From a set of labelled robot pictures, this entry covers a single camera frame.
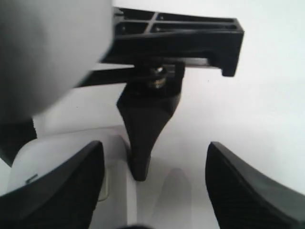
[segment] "black plastic foot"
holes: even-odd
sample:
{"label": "black plastic foot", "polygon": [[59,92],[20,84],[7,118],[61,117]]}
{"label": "black plastic foot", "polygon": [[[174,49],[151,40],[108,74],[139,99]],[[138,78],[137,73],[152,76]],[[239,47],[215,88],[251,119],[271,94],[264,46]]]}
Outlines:
{"label": "black plastic foot", "polygon": [[129,166],[137,181],[147,177],[152,148],[180,100],[184,65],[176,65],[174,77],[164,85],[128,83],[117,103],[131,144]]}

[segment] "curved black piece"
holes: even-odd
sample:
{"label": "curved black piece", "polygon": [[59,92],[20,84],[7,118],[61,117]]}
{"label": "curved black piece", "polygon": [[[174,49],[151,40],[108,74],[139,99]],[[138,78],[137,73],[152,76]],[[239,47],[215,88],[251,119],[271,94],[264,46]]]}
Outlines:
{"label": "curved black piece", "polygon": [[37,138],[33,120],[0,125],[0,158],[11,166],[19,150]]}
{"label": "curved black piece", "polygon": [[218,142],[206,186],[221,229],[305,229],[305,196],[266,177]]}
{"label": "curved black piece", "polygon": [[244,31],[237,19],[117,8],[115,39],[102,62],[213,66],[234,76]]}
{"label": "curved black piece", "polygon": [[128,83],[118,100],[131,144],[129,166],[137,181],[146,179],[152,148],[180,101],[184,69],[184,64],[177,64],[162,88]]}
{"label": "curved black piece", "polygon": [[91,222],[104,176],[99,141],[58,168],[0,197],[0,228],[80,228]]}

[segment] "gray blurry object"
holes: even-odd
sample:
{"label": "gray blurry object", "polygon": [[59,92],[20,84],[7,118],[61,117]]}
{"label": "gray blurry object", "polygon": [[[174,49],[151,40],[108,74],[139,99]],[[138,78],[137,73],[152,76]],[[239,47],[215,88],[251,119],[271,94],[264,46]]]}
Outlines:
{"label": "gray blurry object", "polygon": [[111,42],[110,0],[0,0],[0,123],[53,104]]}

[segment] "white background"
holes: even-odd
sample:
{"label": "white background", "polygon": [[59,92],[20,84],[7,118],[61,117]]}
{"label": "white background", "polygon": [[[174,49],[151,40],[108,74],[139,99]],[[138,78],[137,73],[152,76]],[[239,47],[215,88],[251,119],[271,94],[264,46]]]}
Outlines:
{"label": "white background", "polygon": [[[173,171],[190,186],[193,228],[206,222],[210,222],[207,228],[217,228],[207,208],[204,182],[211,141],[223,143],[264,174],[305,194],[305,1],[116,0],[114,5],[235,17],[245,30],[234,78],[222,77],[219,70],[186,70],[181,102],[153,149],[150,174],[146,184],[139,185],[140,195],[154,186],[161,189],[152,180],[165,180]],[[115,102],[123,87],[72,90],[35,119],[39,136],[122,125]],[[9,168],[0,162],[0,193],[8,174]],[[140,220],[149,221],[145,216]]]}

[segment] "white wall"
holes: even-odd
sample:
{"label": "white wall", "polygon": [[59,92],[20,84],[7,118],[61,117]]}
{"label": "white wall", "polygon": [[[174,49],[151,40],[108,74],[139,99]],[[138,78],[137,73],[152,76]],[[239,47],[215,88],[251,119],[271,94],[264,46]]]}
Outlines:
{"label": "white wall", "polygon": [[[237,17],[245,30],[234,78],[224,78],[218,70],[187,69],[181,103],[153,149],[154,158],[185,173],[198,209],[192,216],[195,225],[212,215],[202,214],[210,141],[220,141],[266,175],[305,194],[305,1],[116,0],[114,5]],[[122,88],[120,84],[71,91],[35,120],[38,133],[122,125],[115,108]],[[151,168],[143,190],[152,184],[156,170]]]}

